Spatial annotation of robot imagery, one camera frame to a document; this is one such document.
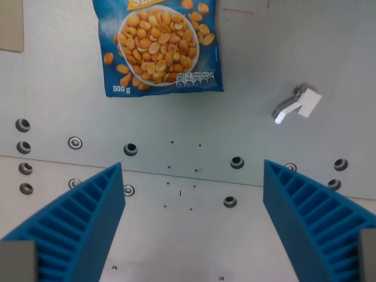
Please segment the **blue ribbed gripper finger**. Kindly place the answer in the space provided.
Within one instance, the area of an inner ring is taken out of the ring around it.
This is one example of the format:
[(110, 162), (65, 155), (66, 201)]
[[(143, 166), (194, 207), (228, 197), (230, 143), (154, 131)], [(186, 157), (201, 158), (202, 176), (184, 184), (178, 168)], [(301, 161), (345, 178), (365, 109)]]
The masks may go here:
[(311, 178), (264, 161), (263, 203), (299, 281), (360, 281), (360, 230), (375, 214)]
[(36, 244), (38, 281), (99, 281), (125, 205), (116, 163), (57, 197), (2, 241)]

